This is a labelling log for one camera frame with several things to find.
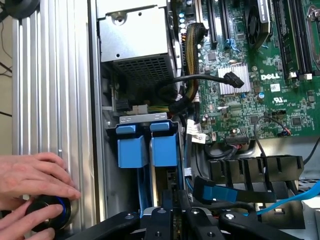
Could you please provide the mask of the person's left hand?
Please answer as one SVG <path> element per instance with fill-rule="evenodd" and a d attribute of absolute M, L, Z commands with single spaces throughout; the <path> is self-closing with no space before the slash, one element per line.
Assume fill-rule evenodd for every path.
<path fill-rule="evenodd" d="M 51 152 L 0 157 L 0 198 L 23 195 L 79 199 L 81 193 L 67 172 L 62 158 Z"/>

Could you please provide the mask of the person's right hand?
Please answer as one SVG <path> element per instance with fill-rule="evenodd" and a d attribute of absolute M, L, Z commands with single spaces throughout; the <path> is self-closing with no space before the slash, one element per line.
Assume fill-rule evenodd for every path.
<path fill-rule="evenodd" d="M 12 213 L 0 220 L 0 238 L 2 240 L 23 240 L 34 227 L 60 215 L 63 207 L 53 204 L 25 214 L 32 201 L 28 200 Z"/>

